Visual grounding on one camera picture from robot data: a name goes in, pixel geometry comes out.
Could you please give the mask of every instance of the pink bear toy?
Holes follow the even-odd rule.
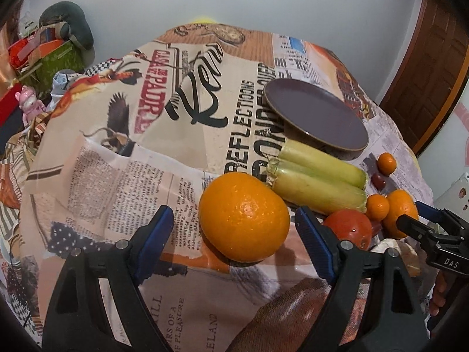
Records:
[[[36,91],[31,87],[23,86],[21,92],[15,94],[15,98],[23,111],[24,127],[28,127],[36,116],[45,112],[44,103],[36,98]]]

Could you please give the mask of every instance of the oval plate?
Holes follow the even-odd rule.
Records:
[[[368,133],[360,118],[339,98],[297,79],[275,79],[264,88],[268,104],[285,121],[340,150],[364,150]]]

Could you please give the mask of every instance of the corn cob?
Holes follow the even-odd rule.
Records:
[[[329,175],[360,189],[365,187],[366,174],[364,171],[295,140],[288,139],[285,142],[278,158],[316,170],[321,176]]]
[[[290,161],[272,158],[267,183],[284,200],[329,215],[339,209],[366,211],[366,193],[345,182]]]

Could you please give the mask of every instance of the door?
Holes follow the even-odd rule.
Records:
[[[469,65],[469,38],[439,0],[423,0],[402,65],[381,108],[395,121],[414,153],[443,124]]]

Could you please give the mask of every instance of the newspaper print tablecloth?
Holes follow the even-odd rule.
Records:
[[[265,84],[279,77],[315,83],[362,118],[370,136],[365,151],[322,149],[368,172],[389,151],[398,169],[388,188],[432,204],[397,127],[332,52],[226,25],[177,27],[100,75],[78,79],[52,115],[23,192],[15,256],[20,288],[8,285],[10,275],[0,281],[9,297],[26,291],[24,306],[39,314],[27,326],[37,341],[71,248],[101,250],[129,239],[168,204],[175,229],[141,291],[172,348],[252,350],[254,340],[257,351],[297,349],[329,288],[294,224],[275,255],[247,268],[221,261],[204,243],[197,220],[198,198],[214,176],[237,170],[265,180],[268,158],[287,137],[311,142],[263,98]],[[114,152],[125,154],[129,144],[129,157]],[[106,281],[101,288],[114,335],[128,342]],[[363,285],[344,341],[355,335],[366,294]]]

